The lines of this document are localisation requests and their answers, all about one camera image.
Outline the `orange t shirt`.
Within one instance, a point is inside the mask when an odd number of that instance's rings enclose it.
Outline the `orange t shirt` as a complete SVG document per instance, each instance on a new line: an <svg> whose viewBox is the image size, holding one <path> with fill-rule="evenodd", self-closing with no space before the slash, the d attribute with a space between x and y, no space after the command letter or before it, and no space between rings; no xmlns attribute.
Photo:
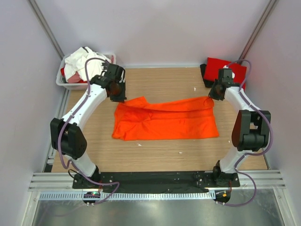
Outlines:
<svg viewBox="0 0 301 226"><path fill-rule="evenodd" d="M214 102L195 97L151 104L145 97L119 103L112 138L131 140L205 139L219 136Z"/></svg>

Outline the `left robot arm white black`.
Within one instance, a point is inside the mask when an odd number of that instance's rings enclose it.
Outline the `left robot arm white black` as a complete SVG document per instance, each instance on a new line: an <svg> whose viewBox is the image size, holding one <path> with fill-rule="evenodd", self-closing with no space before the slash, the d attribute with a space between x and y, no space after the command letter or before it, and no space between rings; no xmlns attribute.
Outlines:
<svg viewBox="0 0 301 226"><path fill-rule="evenodd" d="M99 185L98 167L87 154L87 140L83 129L96 108L106 99L123 103L126 99L126 71L116 64L109 64L102 75L94 76L87 90L75 106L62 118L50 122L51 145L59 152L65 169L72 165L84 178L89 188Z"/></svg>

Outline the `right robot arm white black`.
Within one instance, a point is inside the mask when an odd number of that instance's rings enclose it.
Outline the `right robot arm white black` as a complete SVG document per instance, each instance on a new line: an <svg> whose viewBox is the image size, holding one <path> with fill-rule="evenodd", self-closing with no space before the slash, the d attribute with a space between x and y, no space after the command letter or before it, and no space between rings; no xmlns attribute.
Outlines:
<svg viewBox="0 0 301 226"><path fill-rule="evenodd" d="M213 168L212 181L219 187L238 182L239 166L248 156L257 156L272 135L270 112L256 107L234 78L234 72L224 66L208 94L214 100L227 100L238 112L231 134L232 147Z"/></svg>

